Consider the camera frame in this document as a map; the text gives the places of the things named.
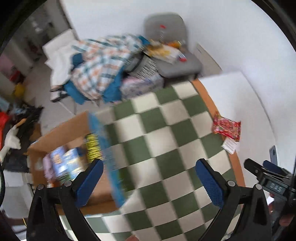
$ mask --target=checkered tablecloth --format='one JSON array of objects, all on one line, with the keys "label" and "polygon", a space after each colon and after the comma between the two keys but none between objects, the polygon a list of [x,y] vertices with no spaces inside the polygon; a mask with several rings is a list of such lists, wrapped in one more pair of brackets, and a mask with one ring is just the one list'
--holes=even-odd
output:
[{"label": "checkered tablecloth", "polygon": [[[116,212],[86,217],[102,241],[196,241],[215,217],[194,167],[205,158],[226,180],[235,175],[222,138],[190,82],[148,93],[98,113],[131,196]],[[237,208],[227,233],[238,220]],[[69,237],[76,239],[65,217]]]}]

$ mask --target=gray chair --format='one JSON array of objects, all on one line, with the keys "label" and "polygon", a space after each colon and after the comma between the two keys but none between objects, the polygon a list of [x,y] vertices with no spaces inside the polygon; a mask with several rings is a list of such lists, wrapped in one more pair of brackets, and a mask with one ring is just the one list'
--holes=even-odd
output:
[{"label": "gray chair", "polygon": [[[185,48],[188,44],[187,30],[183,19],[176,13],[161,13],[148,16],[144,21],[145,37],[147,39],[160,39],[160,25],[166,26],[164,42],[182,41]],[[153,58],[158,72],[164,78],[176,78],[194,74],[197,76],[202,70],[202,63],[188,50],[184,53],[186,62],[177,61],[174,64]]]}]

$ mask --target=red package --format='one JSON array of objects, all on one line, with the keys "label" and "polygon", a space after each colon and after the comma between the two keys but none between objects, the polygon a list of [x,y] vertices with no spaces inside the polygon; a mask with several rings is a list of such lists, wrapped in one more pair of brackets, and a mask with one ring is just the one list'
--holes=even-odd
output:
[{"label": "red package", "polygon": [[213,132],[220,133],[235,141],[240,139],[241,122],[224,118],[217,112],[213,120]]}]

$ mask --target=metal bolt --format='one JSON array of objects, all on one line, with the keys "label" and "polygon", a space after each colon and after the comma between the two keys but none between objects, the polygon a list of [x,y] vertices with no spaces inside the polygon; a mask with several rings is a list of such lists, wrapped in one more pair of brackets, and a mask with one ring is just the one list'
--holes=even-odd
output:
[{"label": "metal bolt", "polygon": [[258,190],[261,190],[262,189],[262,186],[260,184],[256,184],[255,187],[258,189]]},{"label": "metal bolt", "polygon": [[38,190],[42,190],[43,188],[44,188],[43,184],[39,184],[38,187],[37,187]]},{"label": "metal bolt", "polygon": [[72,184],[72,181],[65,181],[64,186],[65,187],[70,187]]},{"label": "metal bolt", "polygon": [[231,181],[231,180],[230,180],[230,181],[228,181],[227,183],[228,183],[228,185],[231,186],[231,187],[234,187],[234,186],[235,186],[235,182],[234,182],[234,181]]}]

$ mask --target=plaid blanket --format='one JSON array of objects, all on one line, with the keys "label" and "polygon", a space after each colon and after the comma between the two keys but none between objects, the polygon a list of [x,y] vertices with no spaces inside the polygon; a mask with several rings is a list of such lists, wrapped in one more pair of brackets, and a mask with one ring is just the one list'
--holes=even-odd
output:
[{"label": "plaid blanket", "polygon": [[127,60],[142,49],[141,40],[131,34],[87,39],[73,46],[86,60],[72,72],[71,80],[88,99],[99,99]]}]

